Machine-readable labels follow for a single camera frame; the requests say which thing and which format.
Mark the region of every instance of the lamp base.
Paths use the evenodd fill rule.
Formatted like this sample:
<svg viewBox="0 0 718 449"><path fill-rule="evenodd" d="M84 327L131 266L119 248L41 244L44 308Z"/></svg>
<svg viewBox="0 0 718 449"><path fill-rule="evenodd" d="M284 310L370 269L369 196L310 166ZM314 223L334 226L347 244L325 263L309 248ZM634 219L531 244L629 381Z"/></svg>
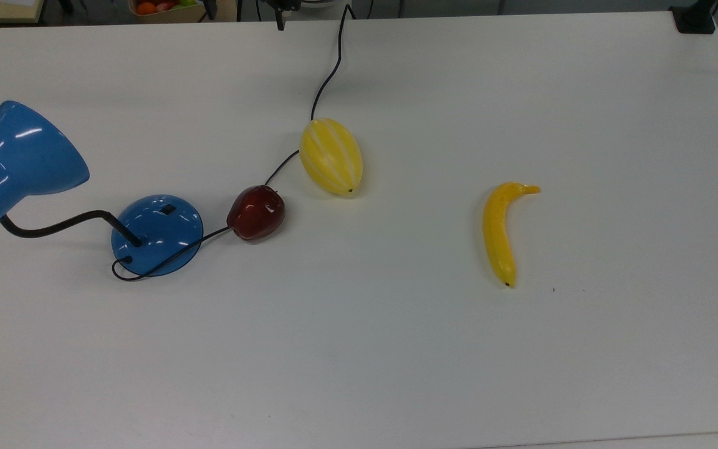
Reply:
<svg viewBox="0 0 718 449"><path fill-rule="evenodd" d="M146 196L129 205L118 220L143 244L136 247L113 230L112 253L117 259L131 258L131 262L122 261L120 264L139 276L144 276L203 236L198 211L177 196ZM182 268L196 255L198 247L196 245L196 248L191 248L149 276L162 276Z"/></svg>

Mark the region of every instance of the blue desk lamp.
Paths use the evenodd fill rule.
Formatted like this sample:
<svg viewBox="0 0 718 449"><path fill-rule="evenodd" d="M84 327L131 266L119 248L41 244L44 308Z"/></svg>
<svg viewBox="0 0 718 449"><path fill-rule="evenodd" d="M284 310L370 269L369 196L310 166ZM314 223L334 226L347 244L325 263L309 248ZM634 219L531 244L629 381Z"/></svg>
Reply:
<svg viewBox="0 0 718 449"><path fill-rule="evenodd" d="M7 216L25 196L60 193L89 177L85 160L48 120L17 102L0 105L0 223L8 232L20 238L42 238L103 218L112 226L112 252L136 275L173 273L196 255L198 244L179 252L202 238L201 218L196 208L176 196L146 196L118 218L95 210L41 229L22 229Z"/></svg>

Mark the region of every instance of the banana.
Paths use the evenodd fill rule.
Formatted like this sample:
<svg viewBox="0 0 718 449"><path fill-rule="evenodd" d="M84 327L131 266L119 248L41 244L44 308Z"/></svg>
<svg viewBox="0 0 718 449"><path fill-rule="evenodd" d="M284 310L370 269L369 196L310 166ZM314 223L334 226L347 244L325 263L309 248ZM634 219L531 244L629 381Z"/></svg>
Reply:
<svg viewBox="0 0 718 449"><path fill-rule="evenodd" d="M491 193L484 207L484 244L487 246L487 256L495 275L507 287L514 287L517 267L506 235L506 210L511 201L527 193L540 191L541 188L536 185L507 182Z"/></svg>
<svg viewBox="0 0 718 449"><path fill-rule="evenodd" d="M330 118L316 118L301 136L301 162L324 190L347 195L359 186L362 159L351 133Z"/></svg>

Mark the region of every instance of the blue lamp shade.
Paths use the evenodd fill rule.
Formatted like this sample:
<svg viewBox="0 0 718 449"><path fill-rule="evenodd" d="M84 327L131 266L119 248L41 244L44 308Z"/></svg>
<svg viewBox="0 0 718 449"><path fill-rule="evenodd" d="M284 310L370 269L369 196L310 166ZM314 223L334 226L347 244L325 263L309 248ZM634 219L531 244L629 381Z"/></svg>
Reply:
<svg viewBox="0 0 718 449"><path fill-rule="evenodd" d="M0 105L0 218L25 196L59 193L89 177L77 149L48 120L21 103Z"/></svg>

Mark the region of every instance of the red apple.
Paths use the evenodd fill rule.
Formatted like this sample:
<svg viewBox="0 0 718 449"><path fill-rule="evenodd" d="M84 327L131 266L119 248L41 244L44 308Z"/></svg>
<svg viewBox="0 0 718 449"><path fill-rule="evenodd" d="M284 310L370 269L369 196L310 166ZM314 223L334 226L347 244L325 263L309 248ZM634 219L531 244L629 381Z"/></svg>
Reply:
<svg viewBox="0 0 718 449"><path fill-rule="evenodd" d="M174 2L162 2L157 5L157 12L170 11L172 7L176 6Z"/></svg>
<svg viewBox="0 0 718 449"><path fill-rule="evenodd" d="M284 201L273 188L254 185L234 200L226 224L245 241L270 236L284 221Z"/></svg>

